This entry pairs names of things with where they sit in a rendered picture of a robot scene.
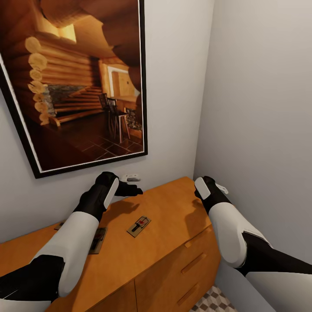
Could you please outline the mousetrap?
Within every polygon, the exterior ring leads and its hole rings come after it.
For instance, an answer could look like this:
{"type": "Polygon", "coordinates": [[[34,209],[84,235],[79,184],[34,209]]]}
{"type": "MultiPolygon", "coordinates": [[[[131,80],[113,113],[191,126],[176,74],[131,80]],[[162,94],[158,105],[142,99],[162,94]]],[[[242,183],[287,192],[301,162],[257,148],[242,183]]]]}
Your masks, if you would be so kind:
{"type": "Polygon", "coordinates": [[[127,232],[133,237],[136,237],[150,222],[151,219],[143,215],[133,226],[127,230],[127,232]]]}
{"type": "Polygon", "coordinates": [[[59,230],[61,226],[66,222],[66,220],[62,220],[55,228],[54,230],[59,230]]]}
{"type": "Polygon", "coordinates": [[[99,254],[102,243],[105,239],[106,233],[108,228],[107,227],[98,227],[93,238],[91,248],[88,254],[99,254]]]}

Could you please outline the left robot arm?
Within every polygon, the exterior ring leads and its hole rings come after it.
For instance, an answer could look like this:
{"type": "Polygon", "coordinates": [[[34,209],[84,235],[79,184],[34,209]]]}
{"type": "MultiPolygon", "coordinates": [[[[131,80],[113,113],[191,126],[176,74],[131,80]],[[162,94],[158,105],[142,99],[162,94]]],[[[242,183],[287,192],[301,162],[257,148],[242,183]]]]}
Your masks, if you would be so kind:
{"type": "Polygon", "coordinates": [[[44,312],[59,297],[68,296],[78,283],[96,230],[114,195],[142,195],[140,175],[102,172],[95,185],[31,262],[0,277],[0,312],[44,312]]]}

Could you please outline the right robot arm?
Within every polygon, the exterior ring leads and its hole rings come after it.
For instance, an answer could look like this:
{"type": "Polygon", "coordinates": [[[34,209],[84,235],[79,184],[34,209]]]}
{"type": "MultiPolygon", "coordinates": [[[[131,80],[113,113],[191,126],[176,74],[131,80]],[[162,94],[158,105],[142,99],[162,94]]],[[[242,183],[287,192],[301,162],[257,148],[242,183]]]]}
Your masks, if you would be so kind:
{"type": "Polygon", "coordinates": [[[237,269],[276,312],[312,312],[312,265],[273,249],[209,176],[195,180],[223,261],[237,269]]]}

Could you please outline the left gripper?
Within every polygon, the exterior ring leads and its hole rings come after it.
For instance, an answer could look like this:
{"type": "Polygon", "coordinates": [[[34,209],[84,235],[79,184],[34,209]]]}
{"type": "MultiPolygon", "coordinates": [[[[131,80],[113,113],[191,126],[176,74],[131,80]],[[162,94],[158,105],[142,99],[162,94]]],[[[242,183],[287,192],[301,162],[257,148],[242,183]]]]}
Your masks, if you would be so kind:
{"type": "Polygon", "coordinates": [[[137,185],[132,185],[132,184],[126,184],[124,183],[124,190],[120,194],[114,194],[115,196],[137,196],[137,195],[142,195],[143,191],[141,188],[137,188],[137,185]]]}

